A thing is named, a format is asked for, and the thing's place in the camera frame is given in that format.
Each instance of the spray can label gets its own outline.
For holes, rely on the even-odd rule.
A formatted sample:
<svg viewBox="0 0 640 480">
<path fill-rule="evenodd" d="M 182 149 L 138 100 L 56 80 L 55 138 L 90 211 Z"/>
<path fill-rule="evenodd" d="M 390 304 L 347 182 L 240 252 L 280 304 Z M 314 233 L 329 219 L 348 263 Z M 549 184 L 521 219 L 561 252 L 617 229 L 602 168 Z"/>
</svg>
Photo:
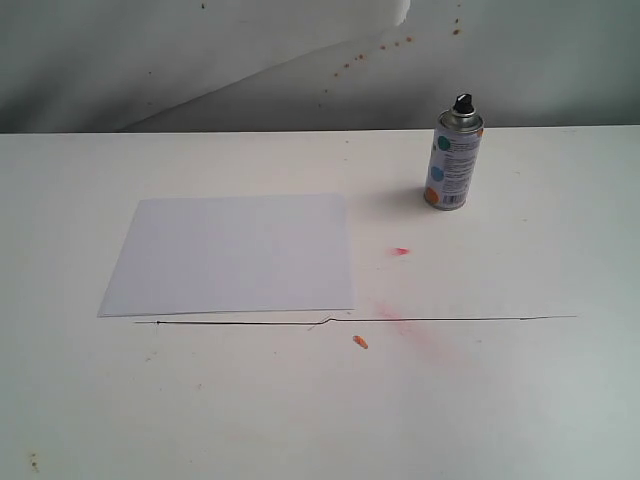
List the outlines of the spray can label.
<svg viewBox="0 0 640 480">
<path fill-rule="evenodd" d="M 457 133 L 439 125 L 433 135 L 424 198 L 442 210 L 464 205 L 476 164 L 483 129 Z"/>
</svg>

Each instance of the white paper sheet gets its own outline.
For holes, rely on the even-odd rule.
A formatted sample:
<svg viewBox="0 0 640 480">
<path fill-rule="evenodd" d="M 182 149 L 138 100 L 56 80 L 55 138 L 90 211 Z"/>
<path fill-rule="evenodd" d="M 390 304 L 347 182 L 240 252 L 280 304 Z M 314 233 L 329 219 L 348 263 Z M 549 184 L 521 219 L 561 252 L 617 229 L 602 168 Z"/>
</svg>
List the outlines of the white paper sheet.
<svg viewBox="0 0 640 480">
<path fill-rule="evenodd" d="M 344 198 L 138 205 L 100 316 L 353 308 Z"/>
</svg>

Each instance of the metal can top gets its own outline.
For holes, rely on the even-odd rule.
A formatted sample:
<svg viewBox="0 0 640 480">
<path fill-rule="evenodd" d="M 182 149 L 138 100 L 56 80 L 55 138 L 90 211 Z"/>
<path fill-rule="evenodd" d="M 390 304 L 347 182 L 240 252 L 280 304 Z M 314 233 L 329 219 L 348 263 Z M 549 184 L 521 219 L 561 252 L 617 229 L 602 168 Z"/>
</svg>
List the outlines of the metal can top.
<svg viewBox="0 0 640 480">
<path fill-rule="evenodd" d="M 474 133 L 480 130 L 484 121 L 471 103 L 471 95 L 458 95 L 456 103 L 438 119 L 446 128 L 460 133 Z"/>
</svg>

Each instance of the white table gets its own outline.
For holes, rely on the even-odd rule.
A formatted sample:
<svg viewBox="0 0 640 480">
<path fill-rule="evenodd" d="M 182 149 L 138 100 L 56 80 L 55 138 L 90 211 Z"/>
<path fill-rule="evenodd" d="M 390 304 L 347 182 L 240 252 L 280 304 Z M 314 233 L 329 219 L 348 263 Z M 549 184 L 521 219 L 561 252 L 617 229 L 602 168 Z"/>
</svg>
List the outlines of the white table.
<svg viewBox="0 0 640 480">
<path fill-rule="evenodd" d="M 490 129 L 445 213 L 431 136 L 0 137 L 2 478 L 638 478 L 640 127 Z M 310 192 L 347 197 L 351 315 L 175 319 L 577 317 L 96 317 L 140 199 Z"/>
</svg>

